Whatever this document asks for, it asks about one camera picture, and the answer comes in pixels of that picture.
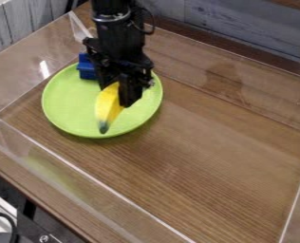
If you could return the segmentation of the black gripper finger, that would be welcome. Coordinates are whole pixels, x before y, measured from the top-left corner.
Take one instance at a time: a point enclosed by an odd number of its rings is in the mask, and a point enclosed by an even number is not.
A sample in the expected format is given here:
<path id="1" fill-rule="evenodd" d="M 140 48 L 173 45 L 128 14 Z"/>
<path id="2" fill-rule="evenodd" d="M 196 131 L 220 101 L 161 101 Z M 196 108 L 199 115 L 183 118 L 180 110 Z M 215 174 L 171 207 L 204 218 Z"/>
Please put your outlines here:
<path id="1" fill-rule="evenodd" d="M 121 73 L 117 82 L 119 104 L 129 107 L 141 98 L 141 76 L 137 73 Z"/>
<path id="2" fill-rule="evenodd" d="M 116 63 L 104 63 L 97 61 L 95 65 L 97 83 L 100 89 L 104 89 L 109 84 L 116 81 L 120 73 L 120 67 Z"/>

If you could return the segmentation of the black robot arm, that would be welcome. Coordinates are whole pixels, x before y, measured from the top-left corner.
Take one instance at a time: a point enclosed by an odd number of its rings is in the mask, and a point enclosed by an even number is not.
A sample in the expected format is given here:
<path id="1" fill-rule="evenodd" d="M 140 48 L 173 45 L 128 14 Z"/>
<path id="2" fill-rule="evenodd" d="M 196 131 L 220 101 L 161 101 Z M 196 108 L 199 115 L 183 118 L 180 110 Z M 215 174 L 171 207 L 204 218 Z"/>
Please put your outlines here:
<path id="1" fill-rule="evenodd" d="M 155 32 L 155 23 L 145 29 L 143 13 L 152 13 L 137 0 L 91 0 L 91 20 L 96 37 L 85 37 L 83 45 L 95 68 L 100 89 L 117 83 L 117 100 L 129 107 L 152 82 L 153 63 L 143 53 L 144 36 Z"/>

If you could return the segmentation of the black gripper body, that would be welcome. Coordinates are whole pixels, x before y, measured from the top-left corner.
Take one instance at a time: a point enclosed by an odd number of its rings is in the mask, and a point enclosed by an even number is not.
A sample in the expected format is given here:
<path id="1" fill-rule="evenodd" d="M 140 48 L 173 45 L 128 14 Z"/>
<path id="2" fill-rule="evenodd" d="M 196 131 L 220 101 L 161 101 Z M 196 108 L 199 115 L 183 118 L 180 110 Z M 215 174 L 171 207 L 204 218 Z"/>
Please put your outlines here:
<path id="1" fill-rule="evenodd" d="M 120 73 L 141 76 L 141 89 L 147 88 L 152 80 L 151 69 L 153 63 L 143 53 L 144 36 L 153 33 L 145 29 L 140 15 L 95 15 L 96 36 L 85 37 L 83 45 L 87 56 L 93 65 L 96 62 L 116 63 Z"/>

